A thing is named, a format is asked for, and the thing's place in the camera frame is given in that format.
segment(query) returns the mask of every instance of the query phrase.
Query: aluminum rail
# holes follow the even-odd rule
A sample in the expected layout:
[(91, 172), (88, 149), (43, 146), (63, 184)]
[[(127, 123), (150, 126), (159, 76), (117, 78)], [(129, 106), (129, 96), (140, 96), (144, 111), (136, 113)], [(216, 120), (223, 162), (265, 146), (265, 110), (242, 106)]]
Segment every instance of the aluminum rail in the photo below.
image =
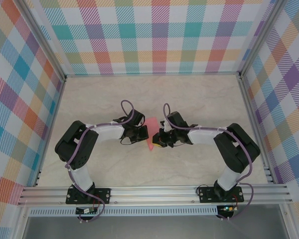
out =
[(20, 13), (22, 14), (24, 20), (28, 24), (31, 32), (35, 36), (37, 42), (39, 43), (40, 47), (42, 48), (43, 52), (45, 53), (46, 57), (48, 58), (49, 62), (51, 63), (55, 73), (58, 75), (59, 78), (62, 79), (63, 82), (66, 81), (65, 72), (63, 71), (58, 59), (56, 58), (54, 52), (52, 51), (47, 39), (45, 38), (40, 26), (38, 25), (37, 21), (35, 20), (34, 16), (32, 15), (31, 10), (29, 9), (28, 5), (25, 3), (24, 0), (14, 0), (16, 7), (19, 9)]
[[(249, 186), (241, 185), (245, 202), (251, 196)], [(253, 205), (288, 204), (292, 198), (285, 184), (255, 184)], [(197, 186), (135, 186), (110, 187), (111, 199), (106, 207), (117, 206), (186, 206), (225, 205), (226, 203), (200, 203)], [(65, 204), (68, 187), (26, 187), (21, 195), (21, 207), (69, 207)]]
[(261, 31), (258, 35), (258, 38), (257, 38), (254, 46), (252, 47), (249, 55), (247, 56), (245, 64), (242, 67), (242, 70), (240, 73), (243, 77), (246, 75), (246, 73), (248, 72), (250, 67), (253, 65), (254, 60), (256, 59), (261, 47), (267, 40), (271, 30), (273, 29), (278, 17), (280, 16), (280, 13), (285, 8), (287, 2), (288, 2), (288, 0), (277, 0), (275, 2), (273, 9), (271, 10), (263, 28), (261, 29)]

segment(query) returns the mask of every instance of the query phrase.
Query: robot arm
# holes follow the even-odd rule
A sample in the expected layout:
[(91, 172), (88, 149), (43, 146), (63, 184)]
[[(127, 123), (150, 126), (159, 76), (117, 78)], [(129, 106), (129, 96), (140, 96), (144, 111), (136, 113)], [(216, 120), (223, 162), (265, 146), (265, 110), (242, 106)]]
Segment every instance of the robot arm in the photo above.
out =
[[(96, 126), (85, 134), (76, 156), (70, 163), (72, 178), (84, 191), (90, 193), (95, 188), (86, 165), (95, 143), (110, 139), (123, 139), (125, 137), (128, 137), (131, 143), (136, 143), (149, 137), (147, 126), (142, 125), (145, 116), (136, 110), (134, 111), (134, 116), (131, 121), (123, 125), (115, 125), (118, 122), (126, 121), (131, 115), (132, 111), (126, 117), (121, 117), (110, 122), (114, 125)], [(92, 124), (84, 124), (80, 121), (72, 123), (55, 147), (55, 152), (62, 161), (68, 162), (70, 160), (77, 147), (77, 141), (81, 138), (85, 129), (90, 126), (92, 126)]]
[(160, 147), (173, 147), (177, 141), (180, 141), (186, 144), (203, 143), (218, 147), (226, 163), (226, 167), (223, 174), (214, 184), (214, 194), (220, 201), (224, 201), (231, 195), (232, 190), (237, 185), (237, 180), (241, 177), (245, 168), (249, 166), (249, 161), (242, 147), (240, 145), (234, 145), (236, 141), (229, 134), (220, 129), (226, 129), (242, 142), (252, 162), (254, 162), (260, 154), (258, 146), (236, 123), (231, 124), (227, 128), (218, 128), (219, 130), (199, 130), (199, 125), (193, 124), (188, 126), (187, 122), (183, 120), (179, 112), (170, 113), (167, 115), (167, 119), (177, 127), (195, 127), (195, 129), (178, 129), (172, 127), (167, 120), (162, 121), (161, 125), (163, 128), (160, 129), (159, 133), (154, 135), (153, 144)]

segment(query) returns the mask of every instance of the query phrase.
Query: plaid backdrop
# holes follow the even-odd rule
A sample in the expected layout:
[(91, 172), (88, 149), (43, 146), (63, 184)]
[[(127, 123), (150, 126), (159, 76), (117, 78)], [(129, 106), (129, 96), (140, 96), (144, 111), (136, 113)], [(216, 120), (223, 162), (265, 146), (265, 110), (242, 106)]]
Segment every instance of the plaid backdrop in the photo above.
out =
[(38, 170), (61, 80), (12, 0), (0, 0), (0, 239)]
[(277, 0), (270, 0), (270, 3), (269, 3), (269, 5), (268, 5), (268, 7), (267, 7), (267, 9), (265, 11), (265, 14), (263, 15), (263, 18), (261, 19), (261, 21), (260, 21), (260, 23), (259, 23), (259, 25), (257, 27), (257, 30), (255, 31), (254, 36), (253, 36), (253, 38), (251, 39), (251, 41), (250, 41), (250, 43), (248, 45), (248, 48), (247, 48), (247, 50), (245, 52), (243, 60), (240, 62), (240, 65), (239, 65), (237, 71), (241, 71), (242, 70), (242, 68), (243, 68), (243, 66), (244, 66), (244, 64), (246, 62), (246, 59), (249, 56), (249, 53), (250, 53), (251, 49), (253, 49), (253, 47), (254, 47), (254, 45), (256, 43), (256, 40), (258, 39), (259, 33), (263, 29), (263, 27), (265, 25), (265, 22), (266, 22), (268, 16), (270, 15), (271, 10), (273, 9), (276, 1)]
[(65, 72), (76, 75), (236, 72), (273, 5), (273, 0), (27, 2)]
[(278, 181), (299, 216), (299, 0), (289, 0), (245, 80)]

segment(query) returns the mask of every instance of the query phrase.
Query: vented metal strip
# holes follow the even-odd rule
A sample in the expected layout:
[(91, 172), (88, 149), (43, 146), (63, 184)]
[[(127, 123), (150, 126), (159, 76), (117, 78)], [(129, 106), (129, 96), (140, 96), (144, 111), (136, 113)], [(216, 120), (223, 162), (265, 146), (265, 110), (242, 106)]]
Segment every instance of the vented metal strip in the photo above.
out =
[(266, 175), (268, 183), (274, 183), (274, 180), (271, 176), (271, 171), (270, 171), (269, 167), (264, 167), (264, 171), (265, 171), (265, 175)]
[[(198, 216), (216, 215), (217, 206), (169, 206), (169, 207), (106, 207), (102, 216)], [(77, 217), (74, 207), (31, 208), (29, 217)]]

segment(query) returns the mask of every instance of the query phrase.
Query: red wire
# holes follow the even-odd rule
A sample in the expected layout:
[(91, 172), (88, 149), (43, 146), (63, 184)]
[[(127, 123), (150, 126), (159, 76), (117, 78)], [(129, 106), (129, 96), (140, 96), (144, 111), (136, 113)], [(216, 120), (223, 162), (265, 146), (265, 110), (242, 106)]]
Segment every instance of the red wire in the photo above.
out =
[[(99, 198), (99, 195), (96, 195), (96, 196)], [(98, 210), (99, 206), (100, 206), (100, 201), (99, 201), (99, 204), (98, 204), (98, 207), (96, 208), (96, 210)], [(94, 210), (94, 208), (93, 208), (93, 210)]]
[(237, 199), (236, 195), (234, 195), (234, 194), (233, 194), (233, 197), (236, 199), (236, 206), (235, 206), (235, 208), (238, 208), (238, 199)]

